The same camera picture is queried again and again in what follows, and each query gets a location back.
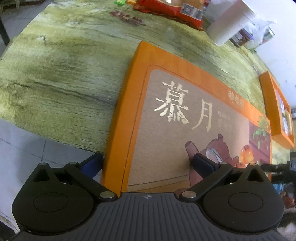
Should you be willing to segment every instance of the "red snack bag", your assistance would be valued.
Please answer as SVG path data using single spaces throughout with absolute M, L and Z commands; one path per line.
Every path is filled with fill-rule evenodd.
M 163 15 L 203 31 L 202 15 L 209 0 L 138 0 L 134 10 Z

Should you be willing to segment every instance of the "white cylinder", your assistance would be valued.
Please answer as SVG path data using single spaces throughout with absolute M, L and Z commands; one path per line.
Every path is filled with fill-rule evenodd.
M 216 45 L 221 46 L 255 17 L 248 5 L 237 0 L 208 27 L 207 34 Z

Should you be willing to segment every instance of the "ribbed black surface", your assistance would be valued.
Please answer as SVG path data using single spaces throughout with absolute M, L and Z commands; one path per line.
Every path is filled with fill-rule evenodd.
M 193 203 L 178 201 L 173 193 L 123 193 L 98 206 L 82 226 L 66 234 L 36 236 L 22 232 L 14 241 L 284 241 L 276 231 L 237 235 L 210 223 Z

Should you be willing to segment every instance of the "wood grain pattern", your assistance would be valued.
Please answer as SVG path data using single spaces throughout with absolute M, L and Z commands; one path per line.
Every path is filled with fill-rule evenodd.
M 130 25 L 113 10 L 143 20 Z M 16 38 L 0 61 L 0 117 L 36 134 L 105 152 L 121 84 L 141 40 L 217 77 L 265 113 L 256 54 L 205 32 L 103 0 L 55 0 Z M 277 158 L 287 154 L 275 145 Z

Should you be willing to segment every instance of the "qr code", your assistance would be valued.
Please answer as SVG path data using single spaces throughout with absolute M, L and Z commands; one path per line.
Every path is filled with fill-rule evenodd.
M 202 11 L 187 3 L 183 3 L 180 13 L 193 17 L 197 20 L 202 19 Z
M 194 10 L 195 10 L 195 7 L 187 3 L 183 3 L 180 13 L 183 13 L 187 16 L 191 16 L 194 13 Z

